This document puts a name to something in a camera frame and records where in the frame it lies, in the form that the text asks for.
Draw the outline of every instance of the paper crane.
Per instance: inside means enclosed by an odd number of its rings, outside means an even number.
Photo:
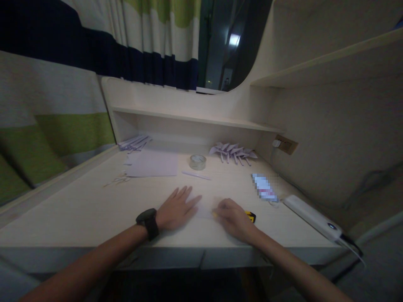
[[[242,159],[244,159],[248,163],[248,165],[251,166],[248,157],[257,158],[257,155],[252,151],[252,149],[244,149],[243,147],[239,148],[238,146],[238,143],[230,145],[229,143],[223,144],[221,142],[218,142],[214,147],[210,149],[209,155],[213,153],[219,153],[222,163],[224,162],[224,156],[226,156],[227,164],[229,164],[229,159],[233,157],[235,164],[237,165],[239,162],[242,166]]]

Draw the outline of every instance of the forearm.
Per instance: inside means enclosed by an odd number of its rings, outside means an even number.
[[[21,301],[80,301],[103,276],[146,240],[147,230],[143,226],[132,226],[67,266]]]
[[[270,261],[288,275],[294,286],[308,301],[349,301],[352,300],[322,274],[300,260],[289,250],[258,231],[250,242],[262,251]]]

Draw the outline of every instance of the green stripe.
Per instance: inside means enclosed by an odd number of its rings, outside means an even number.
[[[87,115],[36,115],[35,118],[58,156],[87,152],[115,143],[106,112]]]
[[[162,23],[170,20],[170,12],[175,15],[175,25],[180,28],[189,26],[193,18],[200,20],[202,0],[124,0],[130,4],[139,15],[150,15],[151,9],[158,13]]]
[[[0,146],[5,159],[31,185],[66,169],[38,125],[0,129]]]
[[[175,0],[171,1],[170,4],[170,11],[175,16],[175,25],[177,27],[188,27],[193,18],[200,20],[202,0]]]
[[[30,189],[0,154],[0,205]]]

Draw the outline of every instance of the hand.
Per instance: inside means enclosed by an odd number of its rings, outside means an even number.
[[[185,225],[196,213],[195,205],[202,198],[201,195],[193,198],[189,202],[186,199],[189,197],[192,187],[183,187],[179,192],[176,188],[171,196],[162,204],[157,211],[155,221],[158,229],[175,230]]]
[[[223,199],[214,212],[217,214],[216,219],[227,233],[242,242],[253,244],[259,229],[235,201],[229,198]]]

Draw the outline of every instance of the navy stripe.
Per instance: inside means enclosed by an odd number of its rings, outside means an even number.
[[[81,26],[77,12],[60,0],[14,0],[0,11],[0,50],[65,64],[102,76],[196,90],[198,62],[140,52],[103,31]]]
[[[94,69],[77,12],[62,1],[2,1],[0,50]]]

